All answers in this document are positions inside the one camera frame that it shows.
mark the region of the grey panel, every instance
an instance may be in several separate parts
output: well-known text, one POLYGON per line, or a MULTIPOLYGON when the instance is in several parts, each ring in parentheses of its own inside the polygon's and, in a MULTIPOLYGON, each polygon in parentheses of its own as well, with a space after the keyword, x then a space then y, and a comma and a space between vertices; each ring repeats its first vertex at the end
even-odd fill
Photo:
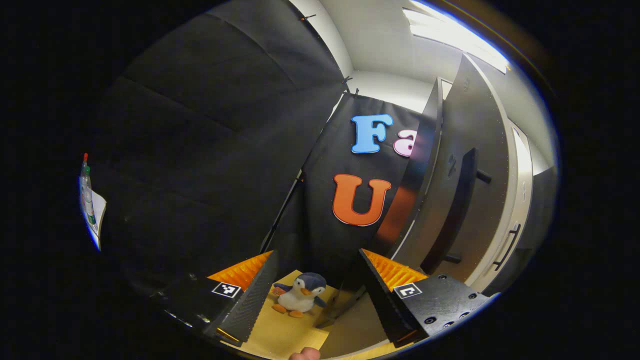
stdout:
POLYGON ((394 260, 417 268, 438 237, 454 197, 460 163, 477 149, 478 169, 492 177, 476 181, 465 221, 451 252, 459 264, 442 263, 459 281, 471 274, 496 232, 506 197, 509 159, 502 117, 489 84, 469 57, 463 56, 453 86, 443 103, 443 125, 436 167, 412 232, 394 260))
POLYGON ((484 289, 483 294, 486 296, 504 291, 511 286, 545 239, 553 216, 556 183, 557 171, 555 167, 548 168, 533 177, 531 207, 527 215, 527 223, 513 255, 506 262, 500 274, 484 289))

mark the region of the orange letter u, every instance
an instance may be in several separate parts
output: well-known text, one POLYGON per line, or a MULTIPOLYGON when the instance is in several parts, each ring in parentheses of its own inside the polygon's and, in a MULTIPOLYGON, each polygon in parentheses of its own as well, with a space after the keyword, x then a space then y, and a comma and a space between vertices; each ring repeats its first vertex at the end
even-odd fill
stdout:
POLYGON ((337 184, 333 197, 333 214, 338 220, 349 225, 368 226, 380 219, 382 207, 385 205, 385 194, 391 189, 388 181, 369 181, 369 186, 373 189, 371 206, 367 213, 360 214, 353 211, 353 199, 356 196, 356 188, 362 184, 362 179, 353 175, 338 174, 333 180, 337 184))

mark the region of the stuffed penguin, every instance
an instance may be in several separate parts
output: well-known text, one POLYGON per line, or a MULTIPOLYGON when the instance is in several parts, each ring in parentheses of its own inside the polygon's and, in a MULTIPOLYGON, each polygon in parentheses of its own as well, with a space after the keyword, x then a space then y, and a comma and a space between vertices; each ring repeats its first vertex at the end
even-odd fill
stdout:
POLYGON ((326 289, 326 280, 320 274, 305 272, 293 280, 293 286, 275 283, 273 293, 280 295, 273 308, 279 313, 290 311, 289 316, 301 318, 315 304, 325 307, 318 295, 326 289))

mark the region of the black curtain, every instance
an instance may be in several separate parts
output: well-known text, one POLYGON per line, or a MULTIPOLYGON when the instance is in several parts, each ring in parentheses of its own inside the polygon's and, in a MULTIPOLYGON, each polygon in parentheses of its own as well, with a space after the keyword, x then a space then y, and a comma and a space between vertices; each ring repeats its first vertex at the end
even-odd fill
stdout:
POLYGON ((278 223, 270 248, 280 253, 280 275, 293 270, 322 274, 329 285, 340 286, 348 266, 361 247, 366 247, 387 214, 403 178, 409 158, 398 155, 393 144, 404 129, 417 130, 425 115, 401 106, 364 96, 344 94, 303 165, 303 182, 294 189, 278 223), (394 123, 378 152, 354 154, 358 115, 389 114, 394 123), (336 184, 333 177, 349 174, 362 179, 356 189, 353 210, 366 213, 371 204, 371 179, 391 183, 382 216, 373 225, 348 225, 333 214, 336 184))
POLYGON ((344 85, 283 0, 172 31, 108 90, 90 154, 102 246, 143 293, 257 255, 344 85))

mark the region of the yellow mat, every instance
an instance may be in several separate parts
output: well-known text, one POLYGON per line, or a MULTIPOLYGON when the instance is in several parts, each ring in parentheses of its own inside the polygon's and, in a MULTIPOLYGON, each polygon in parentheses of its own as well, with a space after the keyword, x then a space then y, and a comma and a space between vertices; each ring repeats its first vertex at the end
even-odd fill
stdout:
MULTIPOLYGON (((302 273, 296 270, 276 282, 291 285, 300 274, 302 273)), ((320 294, 320 298, 328 302, 336 291, 335 288, 327 286, 326 290, 320 294)), ((288 360, 291 354, 300 352, 304 347, 320 348, 330 331, 330 327, 324 329, 314 327, 323 308, 314 306, 302 319, 299 319, 272 309, 271 306, 276 304, 276 301, 277 296, 269 291, 249 341, 243 343, 242 347, 224 344, 249 354, 274 360, 288 360)))

